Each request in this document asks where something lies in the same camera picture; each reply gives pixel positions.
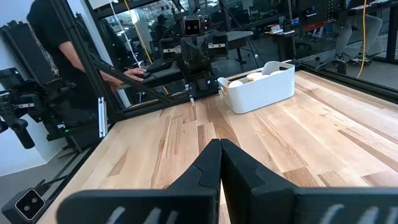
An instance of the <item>floor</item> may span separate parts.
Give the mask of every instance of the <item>floor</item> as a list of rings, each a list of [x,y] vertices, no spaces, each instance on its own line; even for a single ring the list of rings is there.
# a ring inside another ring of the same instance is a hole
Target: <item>floor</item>
[[[117,123],[38,224],[79,190],[164,189],[213,138],[299,186],[398,186],[398,106],[305,72],[295,82],[293,97],[246,114],[211,96]]]
[[[65,151],[59,152],[57,156],[42,166],[0,177],[0,208],[15,196],[16,193],[35,187],[42,179],[45,179],[46,181],[52,180],[72,158],[71,156],[68,156],[58,159],[58,157],[65,153]],[[68,174],[81,160],[85,153],[79,155],[75,161],[71,163],[71,166],[61,174],[61,176]],[[49,191],[44,195],[44,199],[47,199],[58,185],[59,183],[53,184]],[[2,213],[0,213],[0,223],[10,223]]]

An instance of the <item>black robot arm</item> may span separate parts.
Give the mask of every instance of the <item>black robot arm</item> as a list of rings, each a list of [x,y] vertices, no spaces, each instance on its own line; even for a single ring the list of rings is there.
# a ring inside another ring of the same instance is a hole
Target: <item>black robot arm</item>
[[[0,132],[3,132],[10,127],[15,132],[25,149],[31,149],[35,146],[30,134],[26,130],[27,121],[19,119],[11,102],[0,100],[0,116],[4,120],[4,122],[1,123]]]

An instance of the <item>black shirt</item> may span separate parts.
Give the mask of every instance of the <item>black shirt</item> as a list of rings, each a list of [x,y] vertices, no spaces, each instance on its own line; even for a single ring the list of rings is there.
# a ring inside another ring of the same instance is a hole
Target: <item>black shirt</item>
[[[166,31],[166,27],[163,26],[162,24],[157,24],[155,27],[155,41],[157,44],[162,38],[166,38],[167,35],[164,35],[164,32]]]
[[[96,108],[96,96],[87,75],[75,68],[59,46],[70,41],[60,19],[49,0],[35,0],[30,7],[27,20],[43,48],[52,56],[60,77],[77,85],[78,97],[71,99],[74,107]]]

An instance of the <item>white bin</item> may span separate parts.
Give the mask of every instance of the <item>white bin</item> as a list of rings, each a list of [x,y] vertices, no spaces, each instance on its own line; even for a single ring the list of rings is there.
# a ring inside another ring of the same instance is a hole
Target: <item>white bin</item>
[[[282,62],[267,62],[261,72],[266,75],[260,80],[248,82],[246,77],[239,79],[241,86],[228,88],[226,78],[217,79],[221,96],[234,113],[242,114],[294,95],[294,65]]]

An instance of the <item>wood grain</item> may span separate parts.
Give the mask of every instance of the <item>wood grain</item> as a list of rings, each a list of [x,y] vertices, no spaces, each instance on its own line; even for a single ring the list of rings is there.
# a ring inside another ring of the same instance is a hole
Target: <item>wood grain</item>
[[[212,96],[121,121],[38,223],[56,223],[60,202],[79,190],[166,188],[213,138],[299,186],[398,186],[397,105],[305,72],[295,87],[293,97],[246,114]],[[222,194],[220,223],[230,223]]]

